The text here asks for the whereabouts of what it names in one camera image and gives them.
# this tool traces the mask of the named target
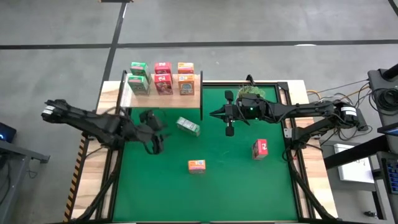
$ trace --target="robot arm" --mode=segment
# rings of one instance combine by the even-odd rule
[[[325,119],[318,121],[306,128],[286,129],[285,136],[291,138],[291,147],[305,148],[307,141],[315,135],[324,135],[334,128],[352,128],[359,121],[356,109],[342,101],[324,101],[319,103],[283,105],[273,103],[259,95],[247,93],[233,102],[231,91],[225,91],[227,104],[210,113],[210,116],[222,119],[226,124],[226,135],[233,136],[233,121],[258,119],[268,123],[279,123],[286,118],[302,118],[321,116]]]
[[[149,154],[163,151],[163,136],[157,134],[165,126],[161,120],[148,110],[140,114],[140,124],[135,125],[128,115],[96,114],[70,106],[65,100],[47,100],[42,118],[49,123],[69,124],[94,136],[102,146],[118,149],[125,141],[142,142]],[[150,152],[146,142],[153,142]]]

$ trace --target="wooden shelf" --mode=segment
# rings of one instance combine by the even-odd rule
[[[202,75],[195,75],[195,94],[180,95],[178,88],[177,74],[173,74],[173,95],[159,95],[152,74],[152,83],[150,84],[149,95],[135,95],[131,92],[129,107],[134,108],[201,108],[201,79]]]

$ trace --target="green plant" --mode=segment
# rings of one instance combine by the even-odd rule
[[[264,90],[260,90],[258,87],[256,86],[243,86],[242,88],[239,89],[238,91],[238,97],[242,97],[243,94],[245,93],[253,93],[253,94],[258,94],[261,97],[263,97],[265,99],[266,97],[266,93],[264,92]]]

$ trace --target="orange box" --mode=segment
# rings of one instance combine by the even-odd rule
[[[266,139],[257,139],[252,147],[253,159],[262,159],[268,155]]]
[[[193,74],[193,63],[179,62],[177,64],[178,74]]]
[[[188,171],[190,174],[204,174],[206,170],[206,161],[188,161]]]
[[[179,74],[178,88],[180,95],[194,95],[195,94],[195,75]]]

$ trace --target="wooden table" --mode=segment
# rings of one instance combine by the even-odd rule
[[[225,81],[204,81],[204,82],[225,82]],[[280,80],[280,81],[256,81],[256,82],[287,82],[289,86],[290,100],[292,104],[294,103],[308,103],[307,92],[305,89],[303,80]],[[97,113],[102,113],[108,108],[116,106],[116,101],[119,93],[119,81],[108,81],[104,82],[101,94],[99,97],[99,103],[97,107]],[[281,92],[282,102],[286,102],[286,97]],[[122,104],[129,104],[133,100],[124,96]],[[298,127],[306,127],[311,125],[314,121],[313,118],[296,118],[296,125]],[[316,140],[310,140],[308,143],[319,146],[319,142]],[[89,141],[82,137],[80,141],[80,147],[78,151],[78,156],[75,164],[75,171],[72,177],[72,184],[70,187],[70,193],[67,199],[67,209],[64,214],[64,221],[71,218],[79,217],[87,208],[87,206],[92,202],[101,187],[101,181],[103,179],[104,167],[106,162],[106,155],[110,153],[107,149],[102,149],[90,157],[82,160],[85,154],[94,151],[99,148],[100,145],[97,141]],[[305,163],[305,170],[307,172],[308,183],[311,191],[315,194],[319,202],[326,208],[326,210],[337,217],[337,211],[335,203],[333,200],[333,195],[329,185],[328,176],[325,169],[325,164],[323,163],[322,153],[315,148],[307,147],[302,151],[303,159]],[[116,160],[117,152],[113,152],[111,159],[111,170],[114,166]],[[109,207],[109,196],[111,189],[108,191],[106,198],[104,200],[104,206],[102,209],[102,214],[107,217],[108,207]],[[306,199],[301,190],[299,190],[300,201],[303,208],[303,216],[308,217],[308,211],[306,209]]]

